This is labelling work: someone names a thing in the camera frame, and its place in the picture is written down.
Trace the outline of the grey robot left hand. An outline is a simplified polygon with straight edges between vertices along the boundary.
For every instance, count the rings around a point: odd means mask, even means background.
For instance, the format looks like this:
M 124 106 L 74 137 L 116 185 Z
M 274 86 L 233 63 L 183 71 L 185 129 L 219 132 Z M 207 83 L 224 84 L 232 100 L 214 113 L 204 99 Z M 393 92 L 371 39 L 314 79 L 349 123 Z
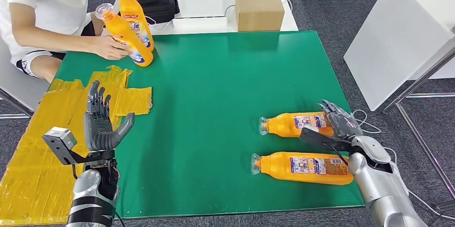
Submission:
M 114 150 L 134 125 L 135 113 L 126 115 L 120 126 L 114 130 L 109 118 L 111 95 L 104 95 L 105 88 L 95 80 L 89 87 L 86 112 L 84 114 L 85 143 L 90 152 Z

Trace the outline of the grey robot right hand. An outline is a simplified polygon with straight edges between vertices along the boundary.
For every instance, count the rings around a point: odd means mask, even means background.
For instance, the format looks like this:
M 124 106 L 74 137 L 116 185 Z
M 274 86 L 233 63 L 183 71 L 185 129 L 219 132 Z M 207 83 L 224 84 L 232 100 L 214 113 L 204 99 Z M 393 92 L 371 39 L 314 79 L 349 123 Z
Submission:
M 335 137 L 350 140 L 354 136 L 363 135 L 363 131 L 356 119 L 343 108 L 325 99 L 318 105 L 325 112 Z

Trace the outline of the person's right hand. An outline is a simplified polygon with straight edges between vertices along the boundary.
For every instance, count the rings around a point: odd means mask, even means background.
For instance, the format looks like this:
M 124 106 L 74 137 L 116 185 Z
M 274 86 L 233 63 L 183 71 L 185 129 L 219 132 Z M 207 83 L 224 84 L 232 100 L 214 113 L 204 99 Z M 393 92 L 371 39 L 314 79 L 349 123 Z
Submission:
M 107 60 L 120 60 L 131 54 L 128 45 L 117 42 L 111 36 L 94 37 L 90 52 Z

